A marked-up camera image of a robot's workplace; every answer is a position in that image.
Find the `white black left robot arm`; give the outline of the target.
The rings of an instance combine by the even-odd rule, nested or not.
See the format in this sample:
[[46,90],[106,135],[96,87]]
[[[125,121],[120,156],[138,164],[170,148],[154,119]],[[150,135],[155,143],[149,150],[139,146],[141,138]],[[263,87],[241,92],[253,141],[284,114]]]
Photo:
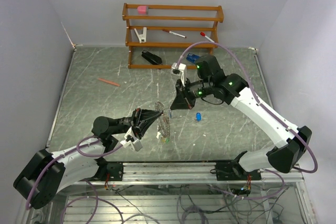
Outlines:
[[35,153],[15,179],[14,188],[25,198],[25,208],[40,209],[64,188],[86,178],[102,180],[107,175],[105,156],[120,148],[138,152],[148,128],[163,114],[161,110],[137,108],[130,117],[97,117],[92,135],[77,145],[56,152]]

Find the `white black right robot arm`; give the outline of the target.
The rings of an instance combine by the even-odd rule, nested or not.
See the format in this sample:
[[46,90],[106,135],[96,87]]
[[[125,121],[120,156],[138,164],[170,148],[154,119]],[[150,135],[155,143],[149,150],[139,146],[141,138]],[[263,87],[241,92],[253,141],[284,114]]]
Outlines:
[[185,64],[172,64],[171,72],[179,79],[176,82],[176,97],[171,110],[190,110],[196,99],[204,100],[213,95],[249,117],[260,127],[273,145],[258,151],[244,151],[231,163],[231,172],[236,179],[244,179],[250,172],[274,168],[288,173],[306,152],[312,131],[287,121],[259,96],[253,94],[248,82],[236,73],[226,75],[213,55],[199,57],[196,62],[198,81],[190,82],[186,77]]

